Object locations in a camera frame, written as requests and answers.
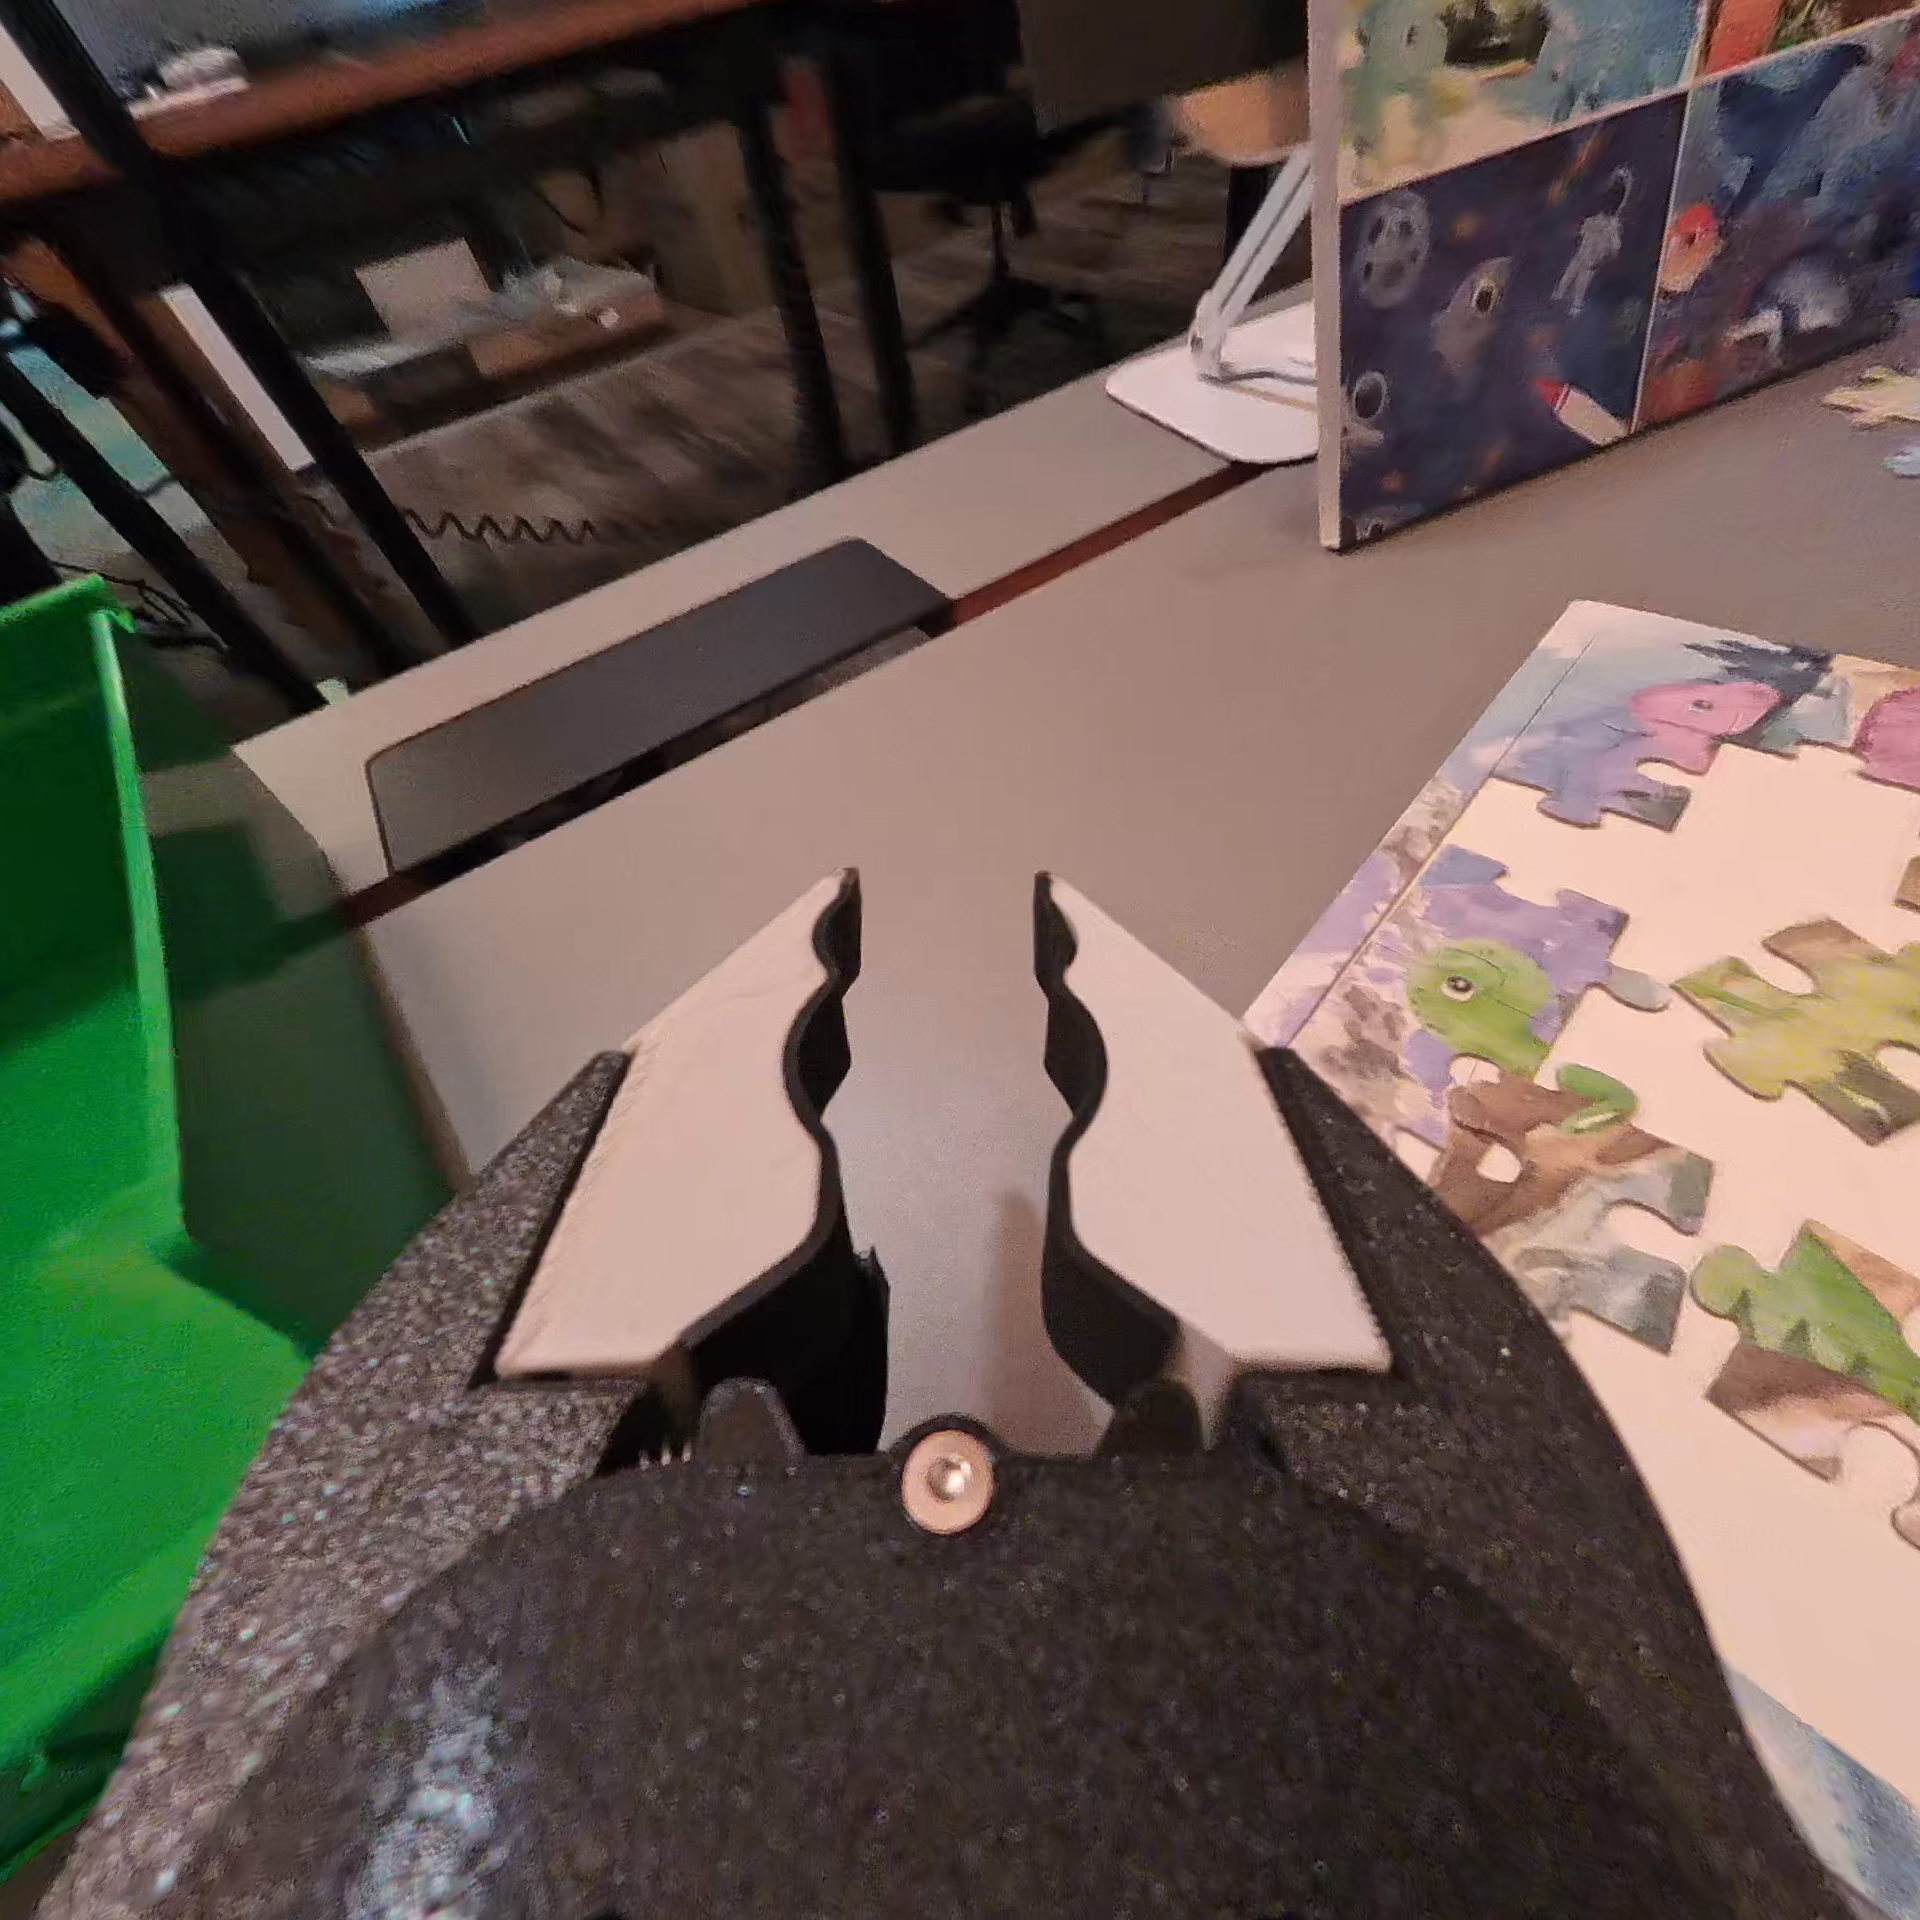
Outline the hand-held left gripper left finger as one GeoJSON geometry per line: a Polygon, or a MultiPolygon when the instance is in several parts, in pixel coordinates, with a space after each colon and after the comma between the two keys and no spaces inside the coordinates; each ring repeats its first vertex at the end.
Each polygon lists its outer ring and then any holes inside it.
{"type": "Polygon", "coordinates": [[[865,1419],[865,1257],[826,1124],[860,947],[842,866],[628,1039],[493,1380],[767,1380],[792,1419],[865,1419]]]}

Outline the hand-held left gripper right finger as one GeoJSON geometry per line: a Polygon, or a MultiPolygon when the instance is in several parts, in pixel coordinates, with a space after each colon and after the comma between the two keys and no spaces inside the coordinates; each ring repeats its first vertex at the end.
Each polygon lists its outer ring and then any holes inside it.
{"type": "Polygon", "coordinates": [[[1120,1413],[1172,1393],[1209,1445],[1255,1378],[1389,1378],[1391,1350],[1255,1034],[1059,876],[1033,880],[1049,1153],[1043,1321],[1120,1413]]]}

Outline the green dinosaur head puzzle piece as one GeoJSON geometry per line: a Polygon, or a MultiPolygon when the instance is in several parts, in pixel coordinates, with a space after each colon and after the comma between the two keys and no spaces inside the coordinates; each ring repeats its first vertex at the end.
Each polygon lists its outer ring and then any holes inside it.
{"type": "Polygon", "coordinates": [[[1577,888],[1529,900],[1502,876],[1492,856],[1442,844],[1404,900],[1404,1000],[1447,1060],[1529,1084],[1583,994],[1636,1011],[1670,1004],[1668,984],[1618,965],[1621,910],[1577,888]]]}

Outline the brown grey puzzle piece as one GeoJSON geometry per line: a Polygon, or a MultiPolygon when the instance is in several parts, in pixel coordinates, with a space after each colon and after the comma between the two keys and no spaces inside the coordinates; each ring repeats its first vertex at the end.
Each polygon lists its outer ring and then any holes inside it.
{"type": "Polygon", "coordinates": [[[1679,1237],[1707,1216],[1715,1165],[1636,1124],[1613,1074],[1562,1065],[1552,1086],[1497,1071],[1447,1093],[1431,1194],[1562,1330],[1588,1314],[1668,1356],[1685,1270],[1618,1238],[1611,1213],[1642,1208],[1679,1237]]]}

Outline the blue purple puzzle piece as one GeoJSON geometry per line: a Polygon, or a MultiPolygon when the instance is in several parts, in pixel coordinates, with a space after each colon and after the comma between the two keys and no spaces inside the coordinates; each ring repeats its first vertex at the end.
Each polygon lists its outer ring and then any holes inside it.
{"type": "Polygon", "coordinates": [[[1689,792],[1642,771],[1662,763],[1705,776],[1715,741],[1633,706],[1605,706],[1535,725],[1499,758],[1497,779],[1541,792],[1541,810],[1597,830],[1606,810],[1673,830],[1689,792]]]}

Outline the green and brown puzzle piece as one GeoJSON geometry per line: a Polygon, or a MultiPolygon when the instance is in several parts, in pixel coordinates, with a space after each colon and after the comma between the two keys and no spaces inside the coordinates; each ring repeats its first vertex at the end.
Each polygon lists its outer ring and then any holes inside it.
{"type": "Polygon", "coordinates": [[[1778,1266],[1715,1248],[1689,1293],[1737,1330],[1705,1393],[1717,1413],[1818,1480],[1840,1479],[1859,1433],[1916,1463],[1916,1273],[1805,1222],[1778,1266]]]}

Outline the dinosaur puzzle tray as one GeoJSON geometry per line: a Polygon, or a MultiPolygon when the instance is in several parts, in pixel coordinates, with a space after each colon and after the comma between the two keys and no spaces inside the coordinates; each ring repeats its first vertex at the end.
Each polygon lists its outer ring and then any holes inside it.
{"type": "MultiPolygon", "coordinates": [[[[1916,792],[1865,781],[1850,753],[1865,710],[1916,684],[1916,669],[1834,657],[1828,741],[1722,745],[1705,776],[1642,763],[1689,792],[1673,830],[1613,810],[1581,830],[1544,814],[1535,788],[1497,779],[1523,733],[1569,717],[1588,650],[1707,634],[1729,629],[1569,603],[1246,1011],[1260,1041],[1294,1048],[1418,1181],[1427,1182],[1442,1148],[1447,1093],[1499,1071],[1447,1060],[1404,1000],[1404,900],[1442,844],[1502,864],[1519,896],[1577,888],[1621,910],[1618,965],[1668,988],[1737,957],[1782,990],[1809,990],[1765,939],[1810,921],[1879,949],[1916,947],[1916,792]]],[[[1696,1237],[1618,1208],[1618,1238],[1679,1261],[1694,1283],[1715,1248],[1769,1270],[1818,1222],[1916,1273],[1916,1129],[1867,1148],[1799,1089],[1752,1097],[1705,1057],[1715,1039],[1715,1021],[1673,990],[1662,1011],[1591,990],[1535,1071],[1541,1086],[1562,1065],[1613,1074],[1648,1135],[1715,1165],[1696,1237]]],[[[1662,1511],[1752,1747],[1810,1850],[1859,1918],[1916,1918],[1916,1463],[1859,1433],[1840,1479],[1818,1480],[1717,1413],[1705,1393],[1737,1330],[1705,1314],[1689,1283],[1668,1356],[1588,1314],[1554,1332],[1662,1511]]]]}

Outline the pile of puzzle pieces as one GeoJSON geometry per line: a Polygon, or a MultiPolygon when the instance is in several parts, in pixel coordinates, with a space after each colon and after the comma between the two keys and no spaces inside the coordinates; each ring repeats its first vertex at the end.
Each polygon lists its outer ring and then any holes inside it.
{"type": "Polygon", "coordinates": [[[1818,405],[1844,420],[1850,432],[1906,432],[1884,464],[1896,478],[1916,478],[1916,369],[1859,369],[1850,382],[1818,396],[1818,405]]]}

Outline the grey desk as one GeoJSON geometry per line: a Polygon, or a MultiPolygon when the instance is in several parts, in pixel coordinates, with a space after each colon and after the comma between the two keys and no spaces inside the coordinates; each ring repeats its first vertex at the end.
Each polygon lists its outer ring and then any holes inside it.
{"type": "Polygon", "coordinates": [[[1033,1194],[1030,965],[1063,876],[1230,1011],[1565,603],[1916,659],[1912,484],[1778,379],[1353,556],[1281,468],[372,922],[436,1148],[477,1172],[599,1048],[832,866],[864,880],[857,1222],[1033,1194]]]}

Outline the black flat pad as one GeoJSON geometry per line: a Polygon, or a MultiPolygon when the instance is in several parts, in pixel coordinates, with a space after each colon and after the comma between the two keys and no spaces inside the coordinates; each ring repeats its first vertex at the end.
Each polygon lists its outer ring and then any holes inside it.
{"type": "Polygon", "coordinates": [[[589,781],[714,725],[952,603],[870,539],[838,539],[656,629],[556,668],[369,758],[388,866],[450,856],[589,781]]]}

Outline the green grass puzzle piece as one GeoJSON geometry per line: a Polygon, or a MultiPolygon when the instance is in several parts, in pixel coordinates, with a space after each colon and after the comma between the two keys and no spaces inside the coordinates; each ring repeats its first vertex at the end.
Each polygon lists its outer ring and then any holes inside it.
{"type": "Polygon", "coordinates": [[[1809,990],[1782,990],[1737,957],[1670,984],[1717,1026],[1705,1057],[1752,1097],[1799,1089],[1867,1148],[1916,1129],[1916,1086],[1884,1067],[1886,1048],[1916,1053],[1916,947],[1879,949],[1836,921],[1810,921],[1767,933],[1765,949],[1809,990]]]}

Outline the white stand base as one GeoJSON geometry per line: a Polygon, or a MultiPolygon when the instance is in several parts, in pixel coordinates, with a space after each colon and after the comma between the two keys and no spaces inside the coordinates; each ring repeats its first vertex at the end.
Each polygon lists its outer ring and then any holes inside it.
{"type": "Polygon", "coordinates": [[[1175,144],[1226,165],[1226,255],[1183,348],[1137,355],[1105,396],[1216,463],[1281,468],[1317,453],[1312,307],[1256,318],[1266,279],[1309,232],[1309,62],[1175,92],[1157,107],[1175,144]]]}

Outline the group of assembled puzzle pieces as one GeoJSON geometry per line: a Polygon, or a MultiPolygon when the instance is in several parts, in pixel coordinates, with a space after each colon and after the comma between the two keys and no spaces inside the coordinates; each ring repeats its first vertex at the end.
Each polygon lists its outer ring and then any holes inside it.
{"type": "Polygon", "coordinates": [[[1906,684],[1865,710],[1850,745],[1865,781],[1916,792],[1916,704],[1920,688],[1906,684]]]}

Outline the cardboard box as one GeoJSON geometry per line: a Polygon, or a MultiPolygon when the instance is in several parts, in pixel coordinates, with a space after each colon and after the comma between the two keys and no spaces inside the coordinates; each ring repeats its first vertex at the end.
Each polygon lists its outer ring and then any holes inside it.
{"type": "Polygon", "coordinates": [[[394,442],[525,397],[671,334],[649,273],[549,258],[384,329],[306,355],[326,411],[360,438],[394,442]]]}

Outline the black office chair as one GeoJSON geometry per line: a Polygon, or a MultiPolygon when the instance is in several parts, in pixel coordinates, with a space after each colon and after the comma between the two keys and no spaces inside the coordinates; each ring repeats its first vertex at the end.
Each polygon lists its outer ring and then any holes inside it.
{"type": "Polygon", "coordinates": [[[965,418],[977,420],[992,349],[1022,319],[1105,348],[1097,298],[1018,274],[1009,243],[1038,232],[1038,183],[1111,121],[1043,131],[1022,77],[1018,5],[844,5],[842,25],[873,189],[935,198],[956,224],[984,216],[984,284],[912,338],[914,349],[968,338],[965,418]]]}

